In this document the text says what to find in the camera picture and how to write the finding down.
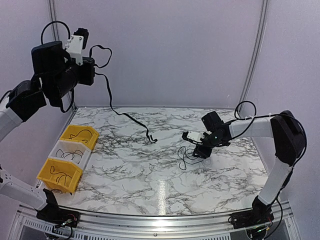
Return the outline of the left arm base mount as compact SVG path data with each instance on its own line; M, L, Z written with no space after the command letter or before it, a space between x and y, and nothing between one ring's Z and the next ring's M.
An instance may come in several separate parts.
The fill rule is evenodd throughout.
M78 211L60 208L52 191L43 189L45 203L43 209L37 210L36 218L58 225L76 228L78 226L80 213Z

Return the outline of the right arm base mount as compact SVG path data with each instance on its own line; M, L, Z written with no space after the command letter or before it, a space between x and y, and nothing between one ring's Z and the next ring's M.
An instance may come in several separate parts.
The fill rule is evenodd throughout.
M252 209L234 212L228 218L234 229L261 225L273 220L272 204L265 205L258 197L253 200Z

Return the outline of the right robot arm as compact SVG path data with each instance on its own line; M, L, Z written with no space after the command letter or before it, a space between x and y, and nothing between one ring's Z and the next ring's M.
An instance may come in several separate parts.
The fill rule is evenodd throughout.
M202 118L204 132L187 132L184 139L195 145L193 154L202 159L210 157L212 150L226 147L232 141L250 138L256 144L268 143L273 150L273 164L263 165L268 170L267 180L255 197L247 219L258 224L267 216L267 209L286 188L297 163L304 156L308 138L302 123L289 110L248 118L223 121L217 112Z

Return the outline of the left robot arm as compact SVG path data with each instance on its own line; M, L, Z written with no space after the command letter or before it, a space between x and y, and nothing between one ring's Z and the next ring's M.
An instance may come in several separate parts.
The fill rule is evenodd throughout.
M94 83L95 60L92 56L83 56L82 50L82 42L74 47L63 47L61 41L44 43L31 50L32 78L22 81L0 100L1 139L47 103L62 109L62 98L73 93L76 85L91 86ZM35 190L4 168L0 170L0 193L33 207L53 223L63 219L63 211L50 190Z

